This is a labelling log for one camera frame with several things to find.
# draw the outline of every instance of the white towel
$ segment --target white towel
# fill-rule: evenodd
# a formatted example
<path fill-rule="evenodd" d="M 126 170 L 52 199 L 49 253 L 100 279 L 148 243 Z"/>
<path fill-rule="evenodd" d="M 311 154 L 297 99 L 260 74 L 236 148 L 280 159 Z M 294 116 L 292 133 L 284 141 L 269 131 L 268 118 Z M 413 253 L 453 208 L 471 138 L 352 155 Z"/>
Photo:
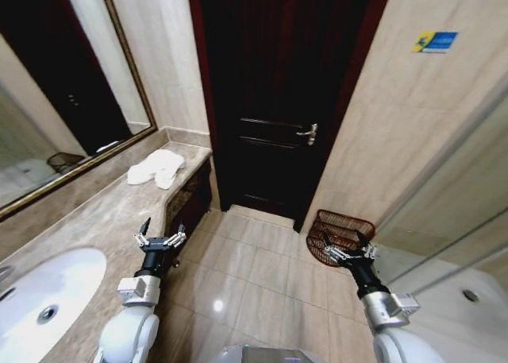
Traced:
<path fill-rule="evenodd" d="M 183 167 L 183 156 L 169 150 L 156 150 L 129 168 L 127 183 L 143 184 L 155 178 L 157 187 L 167 190 L 175 181 L 176 172 Z"/>

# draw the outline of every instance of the brown basket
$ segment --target brown basket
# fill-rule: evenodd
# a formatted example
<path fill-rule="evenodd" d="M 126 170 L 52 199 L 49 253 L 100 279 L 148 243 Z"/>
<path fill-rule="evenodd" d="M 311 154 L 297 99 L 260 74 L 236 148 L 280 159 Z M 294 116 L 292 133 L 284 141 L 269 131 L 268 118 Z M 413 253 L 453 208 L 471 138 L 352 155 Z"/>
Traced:
<path fill-rule="evenodd" d="M 360 240 L 356 231 L 363 234 L 364 240 Z M 336 214 L 329 210 L 319 210 L 314 219 L 314 224 L 307 236 L 307 248 L 320 262 L 329 266 L 337 264 L 325 255 L 324 234 L 332 244 L 345 252 L 356 250 L 366 241 L 375 236 L 375 226 L 367 220 L 353 218 L 345 214 Z"/>

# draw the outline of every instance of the mirror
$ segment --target mirror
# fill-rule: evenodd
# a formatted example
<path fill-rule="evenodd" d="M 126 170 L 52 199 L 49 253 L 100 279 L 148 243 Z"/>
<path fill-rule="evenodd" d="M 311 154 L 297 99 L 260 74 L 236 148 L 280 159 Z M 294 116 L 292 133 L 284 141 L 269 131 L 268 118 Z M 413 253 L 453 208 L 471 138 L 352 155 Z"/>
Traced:
<path fill-rule="evenodd" d="M 0 6 L 0 219 L 156 130 L 112 0 Z"/>

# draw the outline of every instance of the sink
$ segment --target sink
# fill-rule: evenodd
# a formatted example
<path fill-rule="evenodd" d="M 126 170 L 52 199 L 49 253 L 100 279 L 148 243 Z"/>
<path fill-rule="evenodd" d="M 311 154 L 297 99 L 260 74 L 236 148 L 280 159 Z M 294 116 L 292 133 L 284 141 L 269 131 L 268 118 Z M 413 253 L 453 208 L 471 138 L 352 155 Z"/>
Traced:
<path fill-rule="evenodd" d="M 97 291 L 106 256 L 73 249 L 37 266 L 0 294 L 0 361 L 38 362 Z"/>

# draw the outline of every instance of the gold mirror frame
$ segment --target gold mirror frame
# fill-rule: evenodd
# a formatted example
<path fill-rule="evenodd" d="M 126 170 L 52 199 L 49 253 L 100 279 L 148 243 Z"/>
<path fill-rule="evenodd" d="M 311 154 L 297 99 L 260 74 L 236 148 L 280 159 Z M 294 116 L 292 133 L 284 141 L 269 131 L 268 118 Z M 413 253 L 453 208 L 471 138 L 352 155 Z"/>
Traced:
<path fill-rule="evenodd" d="M 144 110 L 148 115 L 148 120 L 150 121 L 150 127 L 144 129 L 138 134 L 133 135 L 127 141 L 122 142 L 119 145 L 114 146 L 113 148 L 103 152 L 102 154 L 95 156 L 89 161 L 81 164 L 74 170 L 68 172 L 67 174 L 61 176 L 58 179 L 53 180 L 52 182 L 44 185 L 43 187 L 37 188 L 35 191 L 32 191 L 22 197 L 14 200 L 13 202 L 7 204 L 5 207 L 0 209 L 0 222 L 3 222 L 8 217 L 16 214 L 18 211 L 26 208 L 31 203 L 35 203 L 38 199 L 43 198 L 47 194 L 53 192 L 54 190 L 62 187 L 66 183 L 69 183 L 73 179 L 82 175 L 84 172 L 91 170 L 93 167 L 98 166 L 102 162 L 105 162 L 112 156 L 117 155 L 123 150 L 127 149 L 129 146 L 134 145 L 141 139 L 147 137 L 151 133 L 155 133 L 157 131 L 156 121 L 153 116 L 152 109 L 150 107 L 150 103 L 148 102 L 148 97 L 146 92 L 144 91 L 143 84 L 141 83 L 141 78 L 139 72 L 137 71 L 136 64 L 134 63 L 133 54 L 130 51 L 129 43 L 127 42 L 127 38 L 125 37 L 124 29 L 121 26 L 120 18 L 118 16 L 117 9 L 114 6 L 113 0 L 104 0 L 106 4 L 106 8 L 108 9 L 108 13 L 110 15 L 110 19 L 113 22 L 114 30 L 117 34 L 117 38 L 120 41 L 121 49 L 124 53 L 125 59 L 127 60 L 127 64 L 129 65 L 130 72 L 134 78 L 134 83 L 136 84 L 137 91 L 140 95 L 141 102 L 143 103 Z"/>

